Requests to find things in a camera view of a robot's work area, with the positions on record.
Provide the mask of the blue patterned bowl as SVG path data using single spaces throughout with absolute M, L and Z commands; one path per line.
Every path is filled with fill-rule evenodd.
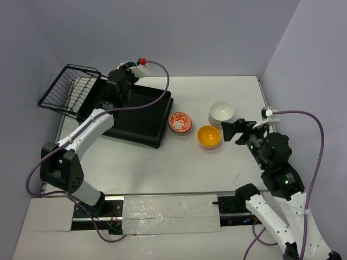
M 131 67 L 137 67 L 138 65 L 135 62 L 128 61 L 124 63 L 124 66 L 126 68 L 131 68 Z

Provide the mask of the orange floral bowl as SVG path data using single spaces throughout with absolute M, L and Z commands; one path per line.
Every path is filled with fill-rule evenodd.
M 192 120 L 186 113 L 173 112 L 169 115 L 168 126 L 175 131 L 185 132 L 192 127 Z

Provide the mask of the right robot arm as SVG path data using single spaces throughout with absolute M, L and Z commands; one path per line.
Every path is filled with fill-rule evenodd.
M 262 181 L 280 205 L 287 221 L 284 222 L 267 205 L 253 184 L 235 191 L 237 209 L 250 211 L 258 218 L 280 246 L 283 259 L 340 259 L 340 254 L 326 244 L 312 213 L 305 208 L 304 185 L 288 162 L 292 154 L 288 136 L 271 133 L 267 125 L 258 127 L 255 121 L 245 119 L 234 123 L 222 122 L 221 126 L 225 141 L 241 134 L 235 143 L 247 146 L 262 170 Z

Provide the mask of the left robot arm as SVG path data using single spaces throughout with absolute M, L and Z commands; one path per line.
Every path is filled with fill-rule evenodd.
M 111 129 L 120 111 L 129 110 L 133 85 L 139 80 L 136 65 L 126 62 L 103 76 L 91 67 L 66 65 L 38 106 L 75 119 L 79 126 L 56 143 L 41 149 L 40 179 L 79 203 L 92 216 L 105 212 L 103 192 L 85 180 L 80 160 L 91 145 Z

